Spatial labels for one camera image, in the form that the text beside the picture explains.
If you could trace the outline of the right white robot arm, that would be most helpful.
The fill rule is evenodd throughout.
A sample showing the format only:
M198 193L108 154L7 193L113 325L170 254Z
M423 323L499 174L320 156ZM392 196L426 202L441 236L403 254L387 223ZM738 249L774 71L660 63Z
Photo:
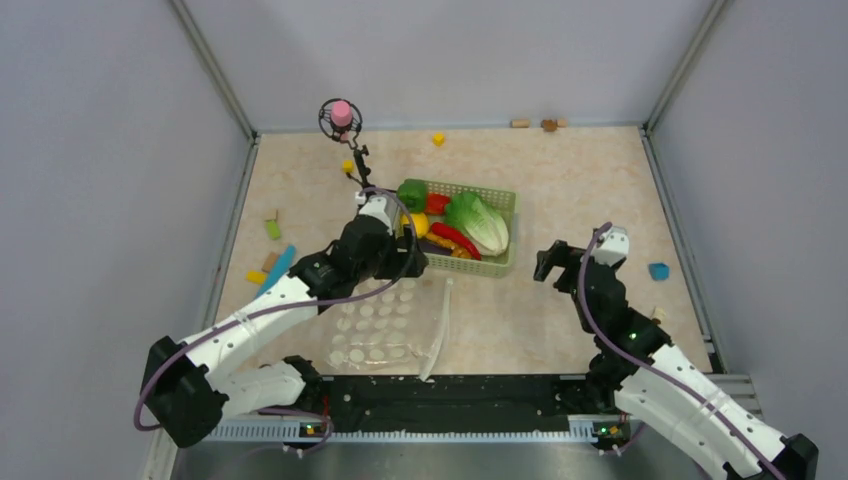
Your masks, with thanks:
M812 479L819 449L803 434L765 424L699 371L655 320L634 309L615 265L557 240L538 251L534 279L555 267L554 287L575 303L598 354L586 397L600 412L635 416L712 479Z

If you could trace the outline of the green toy bell pepper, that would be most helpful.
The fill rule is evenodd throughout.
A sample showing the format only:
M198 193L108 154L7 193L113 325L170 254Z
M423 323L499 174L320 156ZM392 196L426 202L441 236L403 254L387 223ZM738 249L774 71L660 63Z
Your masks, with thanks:
M398 199L411 213L423 213L427 206L429 190L424 180L408 178L396 189Z

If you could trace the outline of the green toy cabbage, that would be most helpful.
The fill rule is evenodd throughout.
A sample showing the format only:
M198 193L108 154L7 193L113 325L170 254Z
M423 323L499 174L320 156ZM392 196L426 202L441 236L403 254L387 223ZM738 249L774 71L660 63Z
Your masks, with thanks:
M509 231L503 216L475 192L452 196L444 221L462 232L483 256L498 256L508 249Z

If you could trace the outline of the clear zip top bag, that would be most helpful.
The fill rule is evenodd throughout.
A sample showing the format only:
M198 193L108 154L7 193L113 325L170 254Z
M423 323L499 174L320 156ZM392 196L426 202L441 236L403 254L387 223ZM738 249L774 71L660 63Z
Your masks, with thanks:
M447 343L454 279L424 275L331 309L325 360L336 373L428 381Z

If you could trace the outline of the yellow toy lemon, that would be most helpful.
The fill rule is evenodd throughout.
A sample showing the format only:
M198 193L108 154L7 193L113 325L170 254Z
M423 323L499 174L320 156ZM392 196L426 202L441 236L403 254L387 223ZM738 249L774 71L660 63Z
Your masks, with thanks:
M411 217L409 218L406 214L400 213L400 226L397 229L397 234L399 237L404 236L404 228L409 224L409 219L412 219L412 224L414 225L414 230L416 233L416 237L421 239L425 237L430 231L430 223L428 216L425 213L411 213Z

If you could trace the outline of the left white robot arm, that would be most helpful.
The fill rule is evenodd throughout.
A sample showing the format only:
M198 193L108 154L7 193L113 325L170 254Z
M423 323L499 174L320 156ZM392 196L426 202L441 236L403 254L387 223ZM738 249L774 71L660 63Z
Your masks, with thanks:
M239 367L287 330L333 305L356 302L368 280L390 285L417 278L428 264L413 225L398 238L382 220L359 214L326 249L302 257L268 290L227 320L181 341L169 336L149 350L140 392L180 448L193 446L224 420L267 407L308 413L319 404L319 375L300 356L265 368Z

